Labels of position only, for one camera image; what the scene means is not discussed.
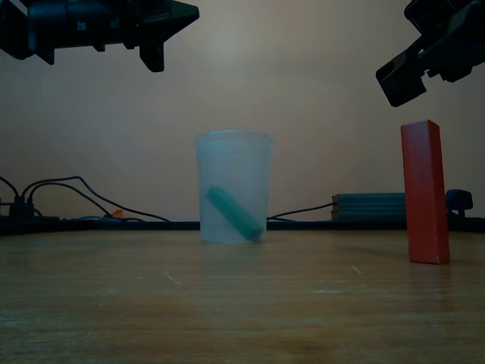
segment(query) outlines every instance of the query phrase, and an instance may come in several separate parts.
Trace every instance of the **black device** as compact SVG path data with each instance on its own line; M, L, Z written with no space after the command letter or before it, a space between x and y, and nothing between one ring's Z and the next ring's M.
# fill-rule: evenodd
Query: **black device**
M392 106L425 93L425 74L455 82L485 61L482 0L413 0L405 16L421 36L376 74Z
M54 64L59 48L109 44L139 47L152 72L164 70L164 43L199 19L199 9L173 0L21 0L27 15L0 0L0 49L16 59L38 55Z

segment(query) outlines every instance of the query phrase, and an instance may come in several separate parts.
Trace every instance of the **wooden table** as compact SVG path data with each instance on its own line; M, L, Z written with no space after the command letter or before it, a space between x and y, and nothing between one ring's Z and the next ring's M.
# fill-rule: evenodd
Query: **wooden table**
M485 235L408 262L404 231L0 238L1 363L483 362Z

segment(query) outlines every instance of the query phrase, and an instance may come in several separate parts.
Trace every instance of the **translucent plastic cup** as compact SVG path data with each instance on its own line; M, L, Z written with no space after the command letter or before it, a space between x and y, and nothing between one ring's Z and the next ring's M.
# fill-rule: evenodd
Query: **translucent plastic cup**
M202 239L250 243L266 233L271 147L268 135L215 131L196 138Z

